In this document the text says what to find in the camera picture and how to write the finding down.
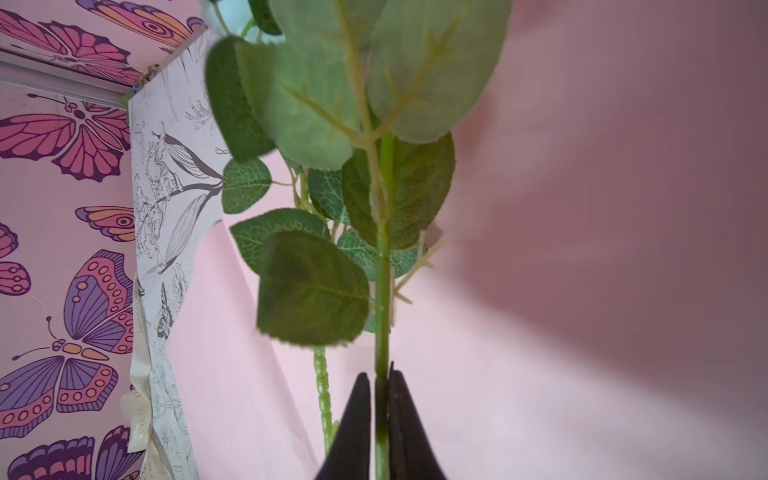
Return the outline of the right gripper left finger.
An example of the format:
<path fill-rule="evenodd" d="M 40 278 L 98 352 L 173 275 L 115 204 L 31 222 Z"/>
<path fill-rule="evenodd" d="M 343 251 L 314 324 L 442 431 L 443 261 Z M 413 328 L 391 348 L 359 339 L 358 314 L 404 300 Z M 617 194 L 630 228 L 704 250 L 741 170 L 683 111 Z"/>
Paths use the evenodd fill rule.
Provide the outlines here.
<path fill-rule="evenodd" d="M 357 375 L 339 428 L 316 480 L 367 480 L 370 474 L 371 391 L 365 372 Z"/>

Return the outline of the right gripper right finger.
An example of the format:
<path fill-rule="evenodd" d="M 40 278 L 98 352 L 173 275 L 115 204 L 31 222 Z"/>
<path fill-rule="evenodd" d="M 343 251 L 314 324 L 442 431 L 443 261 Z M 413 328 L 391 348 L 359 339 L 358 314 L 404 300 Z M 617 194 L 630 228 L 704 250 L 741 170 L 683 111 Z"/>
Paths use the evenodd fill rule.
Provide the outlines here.
<path fill-rule="evenodd" d="M 403 373 L 388 375 L 389 466 L 392 480 L 446 480 Z"/>

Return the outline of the purple pink wrapping paper sheet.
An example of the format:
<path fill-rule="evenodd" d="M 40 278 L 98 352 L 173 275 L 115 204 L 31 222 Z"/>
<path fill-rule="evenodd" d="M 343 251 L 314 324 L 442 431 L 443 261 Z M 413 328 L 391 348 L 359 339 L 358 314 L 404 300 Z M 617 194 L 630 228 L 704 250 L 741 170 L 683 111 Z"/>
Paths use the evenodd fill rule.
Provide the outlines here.
<path fill-rule="evenodd" d="M 382 368 L 451 479 L 767 475 L 767 5 L 393 1 L 373 105 L 454 130 Z"/>

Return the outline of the pink orange fake rose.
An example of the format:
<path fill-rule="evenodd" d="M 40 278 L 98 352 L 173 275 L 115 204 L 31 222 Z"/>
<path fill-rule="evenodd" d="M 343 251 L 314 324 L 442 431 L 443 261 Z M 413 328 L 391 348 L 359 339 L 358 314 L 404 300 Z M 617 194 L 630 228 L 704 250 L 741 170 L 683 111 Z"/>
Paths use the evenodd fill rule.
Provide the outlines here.
<path fill-rule="evenodd" d="M 404 278 L 392 253 L 427 235 L 443 206 L 452 131 L 489 84 L 511 11 L 508 1 L 250 1 L 206 59 L 231 160 L 278 152 L 303 169 L 340 170 L 351 228 L 375 249 L 369 280 L 338 243 L 279 231 L 255 273 L 257 331 L 312 353 L 325 347 L 338 428 L 367 374 L 368 479 L 391 479 L 389 346 L 407 284 L 396 292 Z"/>

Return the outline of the white fake rose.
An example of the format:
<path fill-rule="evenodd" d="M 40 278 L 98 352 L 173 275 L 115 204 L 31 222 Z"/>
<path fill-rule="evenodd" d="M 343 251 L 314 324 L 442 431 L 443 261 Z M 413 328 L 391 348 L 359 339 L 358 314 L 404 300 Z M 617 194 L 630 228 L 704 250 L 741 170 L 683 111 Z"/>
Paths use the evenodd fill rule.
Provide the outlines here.
<path fill-rule="evenodd" d="M 319 234 L 338 243 L 342 251 L 364 270 L 369 280 L 374 280 L 375 249 L 351 228 L 342 198 L 342 172 L 303 169 L 290 160 L 284 161 L 291 176 L 291 181 L 284 185 L 292 189 L 294 208 L 272 210 L 230 227 L 245 264 L 254 273 L 261 275 L 264 240 L 279 231 L 299 230 Z M 244 213 L 262 200 L 270 187 L 276 184 L 269 168 L 260 158 L 231 160 L 223 173 L 224 213 Z M 395 278 L 404 278 L 397 285 L 396 292 L 418 268 L 431 266 L 430 248 L 427 246 L 426 232 L 422 231 L 414 246 L 393 251 L 391 262 Z M 327 453 L 338 428 L 338 421 L 333 420 L 325 347 L 315 348 L 313 363 L 324 449 Z"/>

